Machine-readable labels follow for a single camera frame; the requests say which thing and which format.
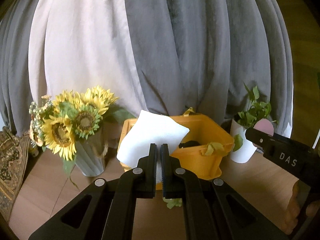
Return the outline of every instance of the silver rivet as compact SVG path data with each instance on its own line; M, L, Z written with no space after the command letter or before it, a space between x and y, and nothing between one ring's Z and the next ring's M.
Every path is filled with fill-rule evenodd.
M134 174L141 174L143 170L141 168L134 168L132 171Z
M213 183L217 186L222 186L223 185L223 180L222 179L215 179Z
M97 179L94 184L97 186L97 187L101 187L104 185L104 179Z
M176 169L176 173L177 173L177 174L182 175L182 174L184 174L185 172L186 172L186 170L185 170L184 168L177 168L177 169Z

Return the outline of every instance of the white ribbed plant pot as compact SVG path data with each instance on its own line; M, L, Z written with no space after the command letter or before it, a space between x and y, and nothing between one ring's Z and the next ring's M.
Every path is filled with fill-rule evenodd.
M243 139L243 144L237 151L231 151L229 157L236 163L246 163L257 150L253 143L245 138L245 129L239 125L235 120L232 119L230 135L234 137L239 134Z
M101 135L101 131L98 131L88 140L76 142L76 166L84 176L96 177L106 169L103 152L108 150L108 144L103 143Z

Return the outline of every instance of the white stick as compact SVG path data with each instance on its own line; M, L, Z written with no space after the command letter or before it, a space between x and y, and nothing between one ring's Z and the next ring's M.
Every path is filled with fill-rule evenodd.
M316 146L317 146L317 143L318 143L318 140L319 140L319 137L320 137L320 129L319 129L319 132L318 132L318 135L317 135L317 138L316 138L316 140L315 140L315 143L313 144L313 149L315 149L316 148Z

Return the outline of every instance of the orange plastic container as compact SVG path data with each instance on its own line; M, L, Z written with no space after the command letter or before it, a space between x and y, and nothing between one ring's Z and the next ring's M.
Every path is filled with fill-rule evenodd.
M207 144L210 142L221 143L225 152L229 153L234 144L233 137L203 114L171 116L171 118L178 124L190 129L190 132L183 138L182 143L194 140L201 144L195 147L177 148L171 156L180 160L182 168L192 171L201 179L209 180L221 176L219 165L223 154L219 154L218 150L215 150L210 156L202 154L207 151ZM124 122L119 146L136 121L137 119L128 119ZM131 169L131 167L123 163L122 166L125 171ZM156 188L162 189L162 185L157 184Z

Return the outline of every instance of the gray vase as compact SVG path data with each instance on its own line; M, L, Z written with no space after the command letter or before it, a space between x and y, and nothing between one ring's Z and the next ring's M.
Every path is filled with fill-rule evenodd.
M103 143L101 134L98 131L88 140L76 142L76 166L84 176L96 177L106 169L104 152L108 150L108 146Z

